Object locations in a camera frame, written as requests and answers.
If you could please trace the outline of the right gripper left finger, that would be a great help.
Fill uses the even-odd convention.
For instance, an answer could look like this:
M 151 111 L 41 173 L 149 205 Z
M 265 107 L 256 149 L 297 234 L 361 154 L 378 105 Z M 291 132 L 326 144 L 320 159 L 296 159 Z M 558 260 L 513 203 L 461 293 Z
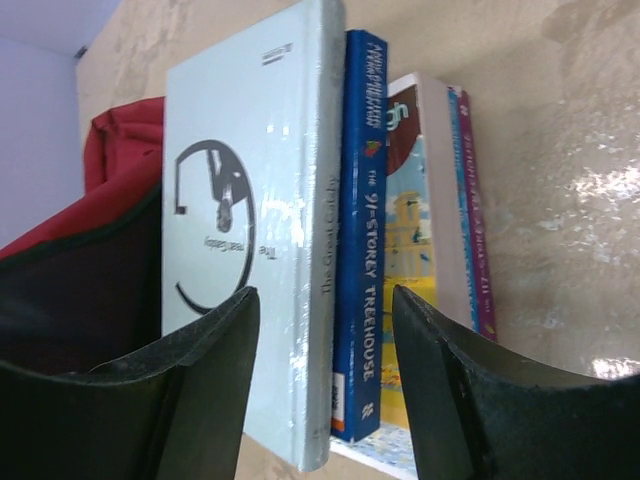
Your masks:
M 233 478 L 259 330 L 259 295 L 246 287 L 85 374 L 3 363 L 2 477 Z

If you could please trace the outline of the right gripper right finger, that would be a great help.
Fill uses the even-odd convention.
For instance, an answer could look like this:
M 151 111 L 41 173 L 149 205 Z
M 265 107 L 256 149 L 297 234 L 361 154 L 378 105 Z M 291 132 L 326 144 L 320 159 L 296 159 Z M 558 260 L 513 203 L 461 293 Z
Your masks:
M 449 319 L 406 287 L 393 332 L 422 479 L 635 479 L 639 379 L 537 362 Z

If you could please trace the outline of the red backpack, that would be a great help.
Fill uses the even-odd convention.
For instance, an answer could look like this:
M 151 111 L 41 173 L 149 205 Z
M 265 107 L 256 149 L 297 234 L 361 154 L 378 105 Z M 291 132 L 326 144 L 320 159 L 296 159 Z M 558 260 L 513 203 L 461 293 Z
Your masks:
M 160 335 L 161 97 L 95 117 L 85 193 L 1 251 L 1 357 L 83 372 Z

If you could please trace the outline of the blue treehouse book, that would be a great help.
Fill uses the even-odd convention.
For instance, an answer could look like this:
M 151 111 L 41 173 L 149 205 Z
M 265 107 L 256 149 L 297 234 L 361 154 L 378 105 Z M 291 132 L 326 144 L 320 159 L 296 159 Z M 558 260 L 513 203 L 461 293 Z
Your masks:
M 387 43 L 346 34 L 331 433 L 380 425 L 386 201 Z

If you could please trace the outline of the white booklet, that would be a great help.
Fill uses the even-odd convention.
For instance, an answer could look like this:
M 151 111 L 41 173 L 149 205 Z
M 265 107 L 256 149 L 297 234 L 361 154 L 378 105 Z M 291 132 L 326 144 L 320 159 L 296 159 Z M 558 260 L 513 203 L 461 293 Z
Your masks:
M 329 455 L 345 8 L 300 1 L 174 66 L 164 108 L 162 331 L 245 286 L 260 333 L 245 433 Z

